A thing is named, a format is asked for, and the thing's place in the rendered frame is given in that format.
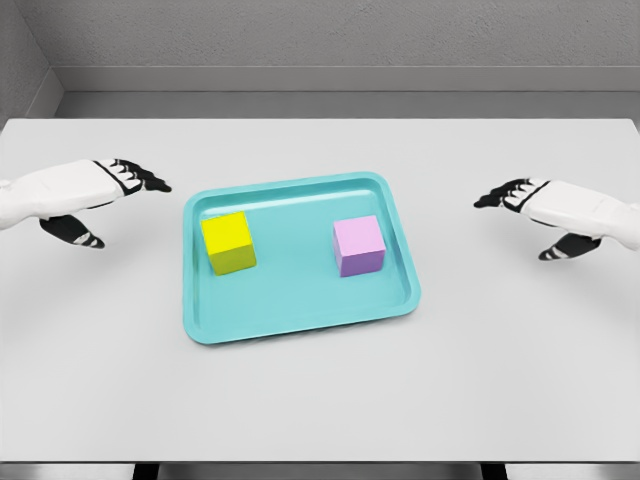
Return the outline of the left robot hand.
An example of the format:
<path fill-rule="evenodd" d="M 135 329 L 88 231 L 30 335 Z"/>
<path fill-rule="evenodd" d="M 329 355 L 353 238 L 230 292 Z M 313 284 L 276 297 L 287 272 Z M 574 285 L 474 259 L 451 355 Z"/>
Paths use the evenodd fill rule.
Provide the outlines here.
<path fill-rule="evenodd" d="M 14 213 L 34 217 L 50 235 L 71 245 L 102 249 L 104 242 L 74 214 L 109 205 L 140 191 L 169 193 L 165 180 L 124 159 L 77 160 L 11 181 Z"/>

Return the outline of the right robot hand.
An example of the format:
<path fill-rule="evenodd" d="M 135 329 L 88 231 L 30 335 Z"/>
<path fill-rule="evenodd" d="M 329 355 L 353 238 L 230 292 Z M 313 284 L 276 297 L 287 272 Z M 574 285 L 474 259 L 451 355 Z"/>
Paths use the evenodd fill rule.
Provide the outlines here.
<path fill-rule="evenodd" d="M 605 238 L 620 243 L 621 217 L 627 205 L 595 190 L 536 178 L 508 181 L 474 203 L 478 209 L 502 207 L 536 223 L 565 230 L 563 237 L 539 254 L 541 261 L 585 255 L 597 249 Z"/>

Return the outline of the yellow cube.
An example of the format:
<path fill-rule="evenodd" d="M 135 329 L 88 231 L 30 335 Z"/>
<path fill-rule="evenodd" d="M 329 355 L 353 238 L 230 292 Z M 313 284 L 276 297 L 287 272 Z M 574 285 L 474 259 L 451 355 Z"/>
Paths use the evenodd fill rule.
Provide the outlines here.
<path fill-rule="evenodd" d="M 244 211 L 200 222 L 206 253 L 217 276 L 257 265 L 254 243 Z"/>

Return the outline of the pink cube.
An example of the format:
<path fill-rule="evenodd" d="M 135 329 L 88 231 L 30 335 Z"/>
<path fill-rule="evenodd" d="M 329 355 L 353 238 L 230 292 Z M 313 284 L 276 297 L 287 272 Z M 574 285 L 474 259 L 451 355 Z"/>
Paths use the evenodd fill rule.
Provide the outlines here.
<path fill-rule="evenodd" d="M 333 223 L 333 250 L 341 277 L 380 271 L 386 245 L 375 215 Z"/>

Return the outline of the teal rectangular tray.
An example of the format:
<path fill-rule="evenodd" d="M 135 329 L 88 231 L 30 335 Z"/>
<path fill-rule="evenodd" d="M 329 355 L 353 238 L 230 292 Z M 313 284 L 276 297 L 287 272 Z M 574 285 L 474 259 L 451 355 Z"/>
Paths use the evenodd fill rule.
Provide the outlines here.
<path fill-rule="evenodd" d="M 256 266 L 215 275 L 201 221 L 242 211 Z M 336 221 L 376 216 L 386 253 L 378 272 L 343 278 Z M 211 345 L 406 315 L 421 287 L 386 179 L 354 172 L 205 190 L 183 213 L 183 327 Z"/>

